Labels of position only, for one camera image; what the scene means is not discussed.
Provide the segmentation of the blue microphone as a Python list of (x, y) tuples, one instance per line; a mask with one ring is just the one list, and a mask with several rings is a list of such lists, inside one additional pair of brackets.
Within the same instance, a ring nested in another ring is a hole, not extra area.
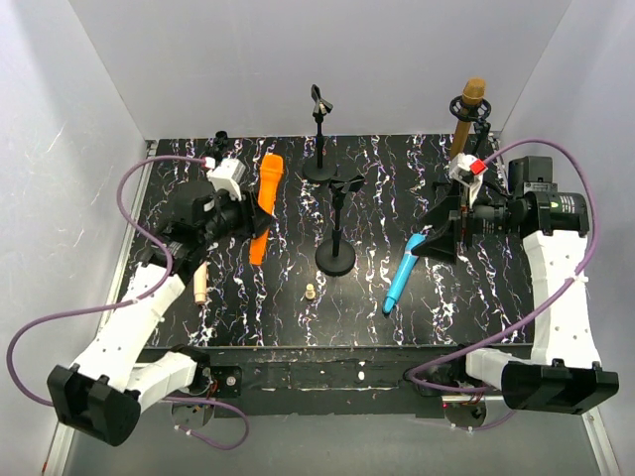
[(399, 301), (409, 277), (419, 260), (419, 257), (413, 253), (413, 249), (423, 244), (425, 240), (426, 237), (423, 234), (416, 233), (407, 241), (402, 260), (382, 304), (382, 312), (385, 315), (390, 314)]

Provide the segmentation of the orange microphone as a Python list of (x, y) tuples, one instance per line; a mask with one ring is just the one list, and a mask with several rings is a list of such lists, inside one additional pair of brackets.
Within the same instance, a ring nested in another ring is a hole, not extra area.
[[(277, 199), (277, 190), (284, 173), (284, 160), (281, 156), (267, 154), (260, 167), (260, 188), (258, 204), (269, 215), (273, 215)], [(251, 265), (261, 266), (266, 254), (269, 227), (251, 240), (249, 261)]]

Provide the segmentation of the tripod shock-mount mic stand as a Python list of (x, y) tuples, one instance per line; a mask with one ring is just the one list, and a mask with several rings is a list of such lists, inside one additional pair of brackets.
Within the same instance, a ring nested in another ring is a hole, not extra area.
[[(490, 131), (487, 118), (491, 106), (483, 97), (469, 97), (463, 93), (450, 102), (449, 111), (457, 119), (449, 154), (449, 181), (435, 182), (434, 187), (446, 188), (446, 195), (440, 204), (462, 207), (467, 203), (471, 206), (483, 185), (483, 176), (487, 169), (484, 162), (476, 157), (476, 153)], [(472, 125), (476, 127), (477, 141), (472, 152), (467, 154), (464, 149)]]

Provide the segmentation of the gold microphone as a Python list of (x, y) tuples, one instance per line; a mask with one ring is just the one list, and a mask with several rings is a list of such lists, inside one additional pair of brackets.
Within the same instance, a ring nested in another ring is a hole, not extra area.
[(485, 99), (485, 90), (483, 78), (471, 77), (462, 94), (450, 102), (449, 111), (457, 119), (449, 153), (451, 159), (463, 152), (471, 124), (480, 118), (487, 118), (491, 112), (491, 106)]

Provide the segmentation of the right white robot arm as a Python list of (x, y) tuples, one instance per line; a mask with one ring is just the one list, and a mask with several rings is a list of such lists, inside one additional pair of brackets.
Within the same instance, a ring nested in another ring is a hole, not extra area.
[(492, 203), (477, 198), (485, 171), (472, 155), (450, 161), (449, 192), (427, 214), (433, 228), (412, 252), (453, 264), (476, 235), (518, 235), (531, 271), (534, 340), (528, 359), (490, 345), (465, 347), (456, 378), (500, 391), (512, 410), (581, 415), (619, 389), (595, 347), (586, 277), (578, 269), (589, 250), (589, 207), (581, 194), (559, 191), (549, 157), (511, 161), (508, 189)]

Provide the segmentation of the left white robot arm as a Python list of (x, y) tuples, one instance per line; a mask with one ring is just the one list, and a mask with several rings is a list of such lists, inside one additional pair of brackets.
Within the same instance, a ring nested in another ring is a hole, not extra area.
[(120, 308), (70, 366), (51, 371), (47, 386), (59, 422), (118, 446), (163, 398), (176, 391), (205, 395), (216, 377), (209, 357), (190, 346), (178, 344), (142, 369), (135, 364), (209, 246), (227, 237), (258, 238), (271, 221), (253, 190), (208, 181), (178, 185)]

